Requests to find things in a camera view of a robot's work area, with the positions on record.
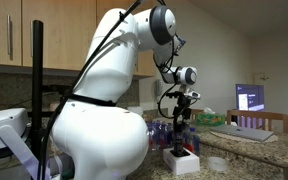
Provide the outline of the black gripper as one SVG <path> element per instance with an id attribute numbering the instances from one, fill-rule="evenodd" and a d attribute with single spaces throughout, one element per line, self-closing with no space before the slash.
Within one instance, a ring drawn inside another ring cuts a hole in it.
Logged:
<path id="1" fill-rule="evenodd" d="M 177 105 L 173 110 L 173 119 L 176 120 L 178 117 L 182 116 L 184 119 L 188 119 L 191 115 L 191 110 L 189 109 L 191 100 L 186 97 L 182 92 L 175 91 L 166 94 L 169 98 L 176 98 Z"/>

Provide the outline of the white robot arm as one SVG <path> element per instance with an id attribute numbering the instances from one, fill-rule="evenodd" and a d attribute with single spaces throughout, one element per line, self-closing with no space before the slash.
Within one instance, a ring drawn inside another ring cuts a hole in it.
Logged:
<path id="1" fill-rule="evenodd" d="M 184 41 L 176 35 L 176 20 L 165 5 L 133 15 L 114 8 L 103 16 L 77 83 L 60 105 L 52 127 L 55 144 L 74 162 L 74 180 L 125 180 L 143 162 L 149 148 L 142 116 L 116 105 L 133 79 L 137 55 L 151 50 L 166 83 L 178 85 L 177 117 L 188 117 L 194 67 L 170 67 Z"/>

